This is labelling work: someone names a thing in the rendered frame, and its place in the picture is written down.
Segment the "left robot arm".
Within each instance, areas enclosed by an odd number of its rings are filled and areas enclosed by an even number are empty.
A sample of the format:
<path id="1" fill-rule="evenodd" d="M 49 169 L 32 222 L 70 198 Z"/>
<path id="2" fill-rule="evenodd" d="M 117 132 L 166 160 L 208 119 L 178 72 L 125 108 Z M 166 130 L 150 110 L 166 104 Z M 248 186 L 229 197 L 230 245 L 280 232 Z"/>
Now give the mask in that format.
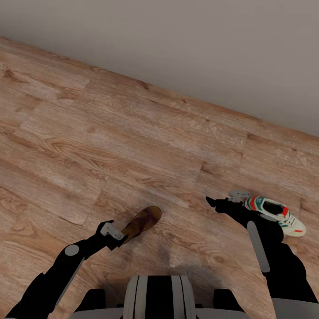
<path id="1" fill-rule="evenodd" d="M 114 225 L 114 220 L 101 223 L 95 235 L 68 245 L 46 274 L 40 273 L 25 290 L 22 299 L 5 319 L 47 319 L 61 301 L 82 263 L 104 247 L 113 251 L 128 239 Z"/>

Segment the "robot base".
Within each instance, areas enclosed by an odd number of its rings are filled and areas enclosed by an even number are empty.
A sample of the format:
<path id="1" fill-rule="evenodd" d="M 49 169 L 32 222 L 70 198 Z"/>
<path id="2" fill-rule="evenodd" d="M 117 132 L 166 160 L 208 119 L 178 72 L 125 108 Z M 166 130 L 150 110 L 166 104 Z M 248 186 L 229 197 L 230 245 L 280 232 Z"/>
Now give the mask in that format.
<path id="1" fill-rule="evenodd" d="M 78 311 L 68 319 L 123 319 L 124 304 L 116 308 L 105 308 L 104 289 L 90 289 L 83 298 Z M 251 319 L 238 305 L 234 294 L 229 289 L 215 289 L 214 308 L 203 308 L 195 304 L 196 319 Z"/>

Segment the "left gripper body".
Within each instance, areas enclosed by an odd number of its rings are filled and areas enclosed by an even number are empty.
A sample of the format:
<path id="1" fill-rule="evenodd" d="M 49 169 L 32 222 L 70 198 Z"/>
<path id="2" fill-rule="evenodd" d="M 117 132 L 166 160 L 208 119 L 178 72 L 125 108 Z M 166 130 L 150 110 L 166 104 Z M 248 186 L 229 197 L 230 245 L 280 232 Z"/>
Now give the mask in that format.
<path id="1" fill-rule="evenodd" d="M 104 247 L 108 247 L 111 251 L 113 251 L 116 248 L 118 240 L 115 239 L 111 234 L 108 234 L 104 236 L 100 231 L 104 227 L 104 224 L 101 223 L 96 232 L 95 235 L 91 236 L 96 240 L 97 243 L 97 252 L 103 249 Z"/>

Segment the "sandal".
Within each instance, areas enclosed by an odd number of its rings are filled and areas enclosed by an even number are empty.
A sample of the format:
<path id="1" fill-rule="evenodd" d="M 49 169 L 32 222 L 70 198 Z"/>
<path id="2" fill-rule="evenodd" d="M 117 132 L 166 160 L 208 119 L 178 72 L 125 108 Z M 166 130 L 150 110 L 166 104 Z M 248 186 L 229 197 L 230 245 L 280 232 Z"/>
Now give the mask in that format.
<path id="1" fill-rule="evenodd" d="M 129 234 L 128 239 L 123 243 L 128 243 L 132 238 L 138 237 L 142 232 L 152 228 L 161 218 L 161 210 L 156 206 L 151 206 L 139 212 L 134 219 L 121 231 L 124 237 Z"/>

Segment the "gym shoe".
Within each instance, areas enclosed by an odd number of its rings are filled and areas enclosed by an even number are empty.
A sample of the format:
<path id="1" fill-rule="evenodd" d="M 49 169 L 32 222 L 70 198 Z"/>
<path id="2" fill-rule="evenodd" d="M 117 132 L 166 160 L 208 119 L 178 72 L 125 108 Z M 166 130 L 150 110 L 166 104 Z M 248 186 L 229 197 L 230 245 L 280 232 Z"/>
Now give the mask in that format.
<path id="1" fill-rule="evenodd" d="M 305 225 L 297 219 L 288 208 L 279 202 L 264 197 L 245 198 L 245 208 L 257 210 L 265 215 L 274 217 L 282 227 L 285 235 L 300 237 L 305 235 Z"/>

